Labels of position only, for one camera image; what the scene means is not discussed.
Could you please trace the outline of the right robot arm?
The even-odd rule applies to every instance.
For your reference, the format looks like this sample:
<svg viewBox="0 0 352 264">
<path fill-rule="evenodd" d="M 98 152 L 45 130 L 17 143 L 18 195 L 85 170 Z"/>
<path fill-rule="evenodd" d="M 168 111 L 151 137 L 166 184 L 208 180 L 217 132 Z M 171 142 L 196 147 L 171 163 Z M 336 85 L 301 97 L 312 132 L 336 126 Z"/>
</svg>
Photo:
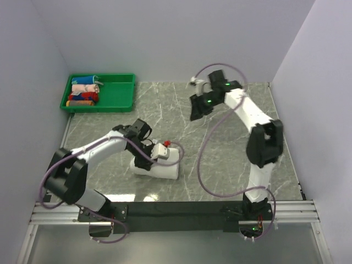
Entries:
<svg viewBox="0 0 352 264">
<path fill-rule="evenodd" d="M 250 162 L 248 186 L 243 194 L 241 212 L 247 219 L 270 210 L 267 188 L 272 171 L 283 153 L 283 123 L 264 113 L 237 81 L 229 81 L 222 70 L 208 75 L 208 80 L 190 79 L 196 93 L 190 96 L 190 120 L 209 115 L 215 106 L 225 104 L 234 112 L 249 132 L 246 155 Z"/>
</svg>

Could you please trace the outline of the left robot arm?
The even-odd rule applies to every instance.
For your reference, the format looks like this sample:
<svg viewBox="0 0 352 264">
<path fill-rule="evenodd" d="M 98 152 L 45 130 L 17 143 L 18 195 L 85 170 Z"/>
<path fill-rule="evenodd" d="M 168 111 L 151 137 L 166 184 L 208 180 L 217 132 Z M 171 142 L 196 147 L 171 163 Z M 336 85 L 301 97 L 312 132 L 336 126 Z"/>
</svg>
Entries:
<svg viewBox="0 0 352 264">
<path fill-rule="evenodd" d="M 39 199 L 43 203 L 43 190 L 47 189 L 61 199 L 60 204 L 78 205 L 90 210 L 98 221 L 112 218 L 114 209 L 111 201 L 100 192 L 86 186 L 89 167 L 109 156 L 129 151 L 138 165 L 150 170 L 152 145 L 143 142 L 151 134 L 152 128 L 137 119 L 132 125 L 115 126 L 105 136 L 76 149 L 58 149 L 40 184 Z"/>
</svg>

